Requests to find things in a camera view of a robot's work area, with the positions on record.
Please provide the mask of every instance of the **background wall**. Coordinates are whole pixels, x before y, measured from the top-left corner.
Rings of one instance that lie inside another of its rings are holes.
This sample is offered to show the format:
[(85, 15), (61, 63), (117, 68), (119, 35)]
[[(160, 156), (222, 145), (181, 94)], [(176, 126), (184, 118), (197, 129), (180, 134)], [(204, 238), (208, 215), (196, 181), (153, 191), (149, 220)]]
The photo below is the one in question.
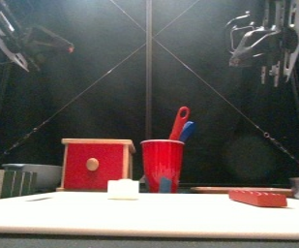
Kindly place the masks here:
[[(145, 139), (147, 1), (9, 4), (23, 23), (43, 25), (61, 35), (75, 51), (45, 61), (40, 72), (0, 65), (0, 155), (59, 112), (0, 165), (61, 165), (63, 138), (129, 139), (137, 150), (133, 174), (139, 179), (140, 141)], [(180, 106), (191, 108), (196, 124), (185, 145), (183, 183), (285, 185), (288, 177), (299, 175), (294, 161), (212, 90), (297, 157), (293, 84), (273, 88), (260, 83), (256, 68), (228, 66), (224, 26), (248, 10), (258, 20), (261, 4), (260, 0), (152, 0), (152, 138), (168, 138)], [(0, 54), (0, 63), (5, 60)]]

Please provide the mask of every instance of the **red cup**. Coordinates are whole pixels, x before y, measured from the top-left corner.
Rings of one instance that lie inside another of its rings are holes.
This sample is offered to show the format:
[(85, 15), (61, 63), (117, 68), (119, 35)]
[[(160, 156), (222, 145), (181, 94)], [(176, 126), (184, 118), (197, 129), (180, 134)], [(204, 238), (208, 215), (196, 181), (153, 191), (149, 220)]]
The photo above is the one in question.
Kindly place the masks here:
[(184, 143), (171, 139), (141, 142), (144, 176), (151, 193), (176, 193)]

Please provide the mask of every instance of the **shape sorter box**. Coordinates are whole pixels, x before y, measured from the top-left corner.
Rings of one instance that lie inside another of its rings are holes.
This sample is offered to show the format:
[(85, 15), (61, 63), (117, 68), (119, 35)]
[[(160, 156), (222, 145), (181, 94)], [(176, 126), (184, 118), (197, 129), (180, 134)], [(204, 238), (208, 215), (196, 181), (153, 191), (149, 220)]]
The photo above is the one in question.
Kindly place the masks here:
[(132, 177), (133, 143), (128, 139), (63, 139), (61, 190), (105, 191), (107, 182)]

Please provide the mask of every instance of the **white table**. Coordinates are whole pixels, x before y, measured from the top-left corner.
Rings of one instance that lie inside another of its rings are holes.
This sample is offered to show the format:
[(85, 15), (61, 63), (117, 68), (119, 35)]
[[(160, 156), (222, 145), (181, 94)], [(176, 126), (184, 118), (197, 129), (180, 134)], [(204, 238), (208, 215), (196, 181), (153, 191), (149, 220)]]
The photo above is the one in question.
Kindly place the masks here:
[(256, 207), (228, 195), (56, 192), (0, 200), (0, 233), (192, 239), (299, 240), (299, 200)]

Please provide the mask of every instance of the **metal pole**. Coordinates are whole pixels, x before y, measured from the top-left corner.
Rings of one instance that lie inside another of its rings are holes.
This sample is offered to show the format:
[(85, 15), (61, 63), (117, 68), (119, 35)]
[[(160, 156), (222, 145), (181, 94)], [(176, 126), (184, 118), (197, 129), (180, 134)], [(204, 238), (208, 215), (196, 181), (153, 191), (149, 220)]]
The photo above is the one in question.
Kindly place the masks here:
[(151, 57), (152, 57), (152, 22), (151, 22), (151, 14), (152, 14), (152, 2), (147, 0), (147, 114), (145, 114), (145, 139), (151, 139)]

